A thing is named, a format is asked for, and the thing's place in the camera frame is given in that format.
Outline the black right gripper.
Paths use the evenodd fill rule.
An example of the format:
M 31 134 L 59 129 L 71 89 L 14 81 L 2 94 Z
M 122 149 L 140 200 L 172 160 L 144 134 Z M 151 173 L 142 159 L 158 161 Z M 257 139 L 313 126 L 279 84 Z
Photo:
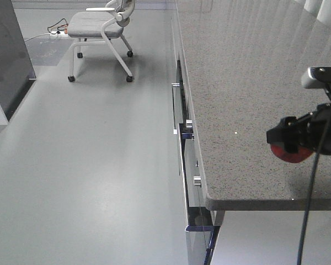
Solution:
M 322 139 L 324 129 L 328 129 L 321 148 L 321 154 L 331 155 L 331 105 L 320 104 L 309 115 L 300 118 L 287 116 L 279 124 L 266 132 L 267 143 L 273 153 L 310 153 L 317 151 Z

